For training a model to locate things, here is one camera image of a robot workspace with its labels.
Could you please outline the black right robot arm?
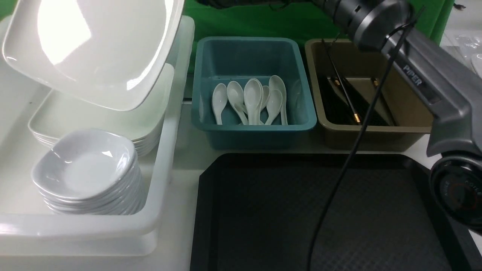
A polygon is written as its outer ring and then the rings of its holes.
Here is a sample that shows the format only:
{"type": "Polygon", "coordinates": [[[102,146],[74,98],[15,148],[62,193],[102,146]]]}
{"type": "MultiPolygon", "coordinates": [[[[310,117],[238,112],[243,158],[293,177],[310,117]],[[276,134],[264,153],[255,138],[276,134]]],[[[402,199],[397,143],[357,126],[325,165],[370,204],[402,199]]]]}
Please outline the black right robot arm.
{"type": "Polygon", "coordinates": [[[314,0],[361,51],[389,60],[433,116],[429,186],[451,218],[481,234],[481,78],[414,28],[406,0],[314,0]]]}

